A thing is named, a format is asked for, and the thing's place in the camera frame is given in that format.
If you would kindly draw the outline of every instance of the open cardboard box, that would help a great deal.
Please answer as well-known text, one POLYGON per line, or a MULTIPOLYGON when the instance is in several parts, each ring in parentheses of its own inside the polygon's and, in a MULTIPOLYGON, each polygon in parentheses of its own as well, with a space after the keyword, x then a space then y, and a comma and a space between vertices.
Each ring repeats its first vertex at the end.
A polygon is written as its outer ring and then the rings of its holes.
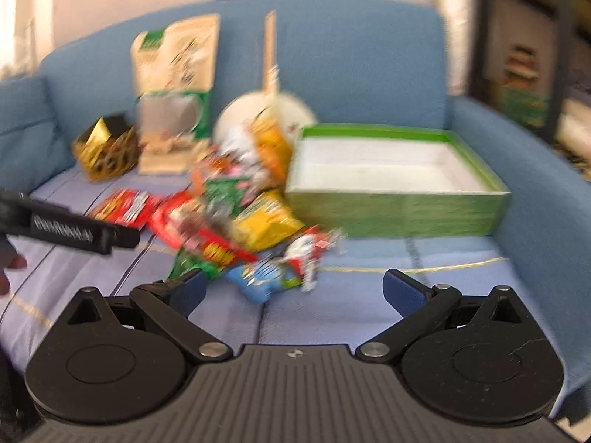
POLYGON ((450 131, 323 124, 297 142, 286 198, 353 237, 485 235, 509 191, 450 131))

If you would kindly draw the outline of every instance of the sofa backrest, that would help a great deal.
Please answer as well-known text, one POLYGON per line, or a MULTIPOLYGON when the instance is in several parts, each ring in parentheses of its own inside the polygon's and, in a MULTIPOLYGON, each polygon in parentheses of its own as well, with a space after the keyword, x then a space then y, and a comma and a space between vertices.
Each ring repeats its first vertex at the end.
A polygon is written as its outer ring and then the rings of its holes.
POLYGON ((45 79, 0 82, 0 188, 29 193, 73 164, 45 79))
POLYGON ((320 121, 442 128, 447 88, 434 9, 391 0, 218 0, 151 13, 65 45, 40 65, 69 140, 104 114, 133 115, 129 49, 142 31, 221 15, 212 122, 261 87, 264 16, 277 10, 281 86, 320 121))

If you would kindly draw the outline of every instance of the hand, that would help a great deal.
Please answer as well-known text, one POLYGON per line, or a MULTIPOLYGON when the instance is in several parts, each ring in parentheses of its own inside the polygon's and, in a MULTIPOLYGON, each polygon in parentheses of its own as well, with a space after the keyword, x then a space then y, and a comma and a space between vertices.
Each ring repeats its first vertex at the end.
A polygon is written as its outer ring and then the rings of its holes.
POLYGON ((10 281, 5 275, 4 270, 23 270, 27 267, 27 259, 22 254, 17 254, 6 268, 2 268, 0 271, 0 296, 7 295, 10 291, 10 281))

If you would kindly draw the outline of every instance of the gold crown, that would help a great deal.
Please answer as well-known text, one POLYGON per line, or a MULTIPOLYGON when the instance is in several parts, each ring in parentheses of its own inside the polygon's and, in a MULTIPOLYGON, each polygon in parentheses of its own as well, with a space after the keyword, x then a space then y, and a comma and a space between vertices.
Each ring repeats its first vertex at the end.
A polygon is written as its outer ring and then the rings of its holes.
POLYGON ((138 137, 123 115, 102 117, 72 143, 72 151, 91 181, 105 181, 135 167, 138 137))

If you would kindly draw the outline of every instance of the green snack bag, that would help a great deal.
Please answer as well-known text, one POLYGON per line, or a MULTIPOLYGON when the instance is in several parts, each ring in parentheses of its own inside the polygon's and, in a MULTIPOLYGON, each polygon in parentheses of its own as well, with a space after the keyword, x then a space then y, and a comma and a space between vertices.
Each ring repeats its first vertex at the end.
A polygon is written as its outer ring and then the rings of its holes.
POLYGON ((221 270, 215 263, 202 260, 193 253, 181 248, 174 258, 174 266, 172 267, 170 275, 168 275, 168 279, 176 280, 181 278, 185 273, 197 269, 205 273, 209 281, 213 280, 221 273, 221 270))
POLYGON ((227 205, 231 208, 231 216, 236 217, 240 214, 240 202, 248 190, 249 181, 247 176, 208 179, 205 182, 205 197, 212 205, 227 205))

